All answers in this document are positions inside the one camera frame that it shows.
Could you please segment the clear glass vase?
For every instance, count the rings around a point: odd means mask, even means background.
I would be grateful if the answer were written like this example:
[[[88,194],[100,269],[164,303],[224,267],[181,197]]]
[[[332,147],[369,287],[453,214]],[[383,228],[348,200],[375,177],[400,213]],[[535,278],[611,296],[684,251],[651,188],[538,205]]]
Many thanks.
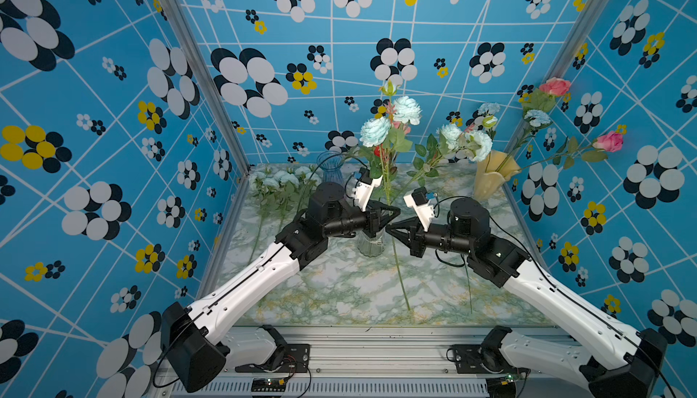
[[[385,232],[377,233],[375,237],[371,238],[364,232],[359,232],[357,235],[356,248],[359,254],[365,256],[366,258],[377,258],[380,257],[386,248]]]

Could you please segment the blue purple ribbed glass vase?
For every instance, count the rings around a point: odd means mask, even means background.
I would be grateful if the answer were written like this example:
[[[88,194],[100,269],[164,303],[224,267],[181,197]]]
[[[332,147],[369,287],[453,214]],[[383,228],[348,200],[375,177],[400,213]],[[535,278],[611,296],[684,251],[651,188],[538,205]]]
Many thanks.
[[[318,171],[323,182],[343,183],[342,167],[344,157],[341,152],[325,151],[317,159]]]

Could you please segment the yellow ceramic vase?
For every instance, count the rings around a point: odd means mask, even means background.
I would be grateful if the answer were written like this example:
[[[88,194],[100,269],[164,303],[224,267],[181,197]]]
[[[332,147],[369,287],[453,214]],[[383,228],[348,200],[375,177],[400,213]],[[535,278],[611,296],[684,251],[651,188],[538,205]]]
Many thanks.
[[[507,153],[491,151],[477,164],[474,199],[487,201],[500,187],[521,171],[517,162]]]

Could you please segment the light blue carnation stem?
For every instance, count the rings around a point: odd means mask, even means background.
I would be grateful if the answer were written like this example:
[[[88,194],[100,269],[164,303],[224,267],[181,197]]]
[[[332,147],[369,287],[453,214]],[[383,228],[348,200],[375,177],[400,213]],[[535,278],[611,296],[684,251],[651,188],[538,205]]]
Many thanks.
[[[474,314],[474,307],[473,307],[473,298],[472,298],[472,288],[471,288],[471,278],[469,275],[469,268],[465,265],[464,266],[465,272],[466,272],[466,285],[468,286],[468,306],[470,309],[470,314]]]

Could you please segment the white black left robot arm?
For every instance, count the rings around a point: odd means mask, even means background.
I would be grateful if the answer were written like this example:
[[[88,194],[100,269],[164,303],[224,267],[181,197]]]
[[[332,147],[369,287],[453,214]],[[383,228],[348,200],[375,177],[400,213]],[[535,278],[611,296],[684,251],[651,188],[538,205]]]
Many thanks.
[[[277,368],[287,344],[273,327],[258,327],[231,344],[225,336],[272,289],[322,255],[331,238],[353,238],[359,231],[375,237],[399,216],[399,208],[372,200],[372,191],[360,183],[348,200],[341,184],[321,183],[308,207],[237,276],[188,307],[175,302],[163,311],[163,359],[187,392],[203,389],[228,365]]]

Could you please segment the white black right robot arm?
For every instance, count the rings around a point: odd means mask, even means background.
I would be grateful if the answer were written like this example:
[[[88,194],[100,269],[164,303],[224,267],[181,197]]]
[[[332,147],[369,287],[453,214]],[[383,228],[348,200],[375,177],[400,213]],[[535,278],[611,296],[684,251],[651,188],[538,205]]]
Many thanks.
[[[428,201],[406,201],[415,217],[389,224],[386,231],[413,256],[422,257],[427,249],[461,254],[476,275],[525,300],[574,340],[561,345],[499,325],[479,347],[488,372],[541,372],[595,397],[651,396],[664,377],[667,341],[659,332],[639,331],[575,294],[525,247],[493,234],[497,222],[473,198],[457,198],[444,224],[434,222]]]

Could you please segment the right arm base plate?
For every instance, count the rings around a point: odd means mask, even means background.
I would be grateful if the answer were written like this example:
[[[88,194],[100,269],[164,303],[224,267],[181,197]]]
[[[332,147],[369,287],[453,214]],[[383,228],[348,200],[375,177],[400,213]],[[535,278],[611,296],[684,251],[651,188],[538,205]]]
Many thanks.
[[[459,374],[501,374],[508,368],[498,353],[483,350],[480,345],[452,345],[447,359]]]

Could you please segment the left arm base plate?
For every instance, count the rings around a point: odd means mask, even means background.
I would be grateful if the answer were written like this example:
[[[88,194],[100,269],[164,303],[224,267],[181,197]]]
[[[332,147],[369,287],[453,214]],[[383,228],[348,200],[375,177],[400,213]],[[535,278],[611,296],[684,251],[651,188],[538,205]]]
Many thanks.
[[[261,365],[241,365],[235,368],[236,373],[260,374],[306,374],[310,361],[311,345],[288,344],[277,349],[270,359]]]

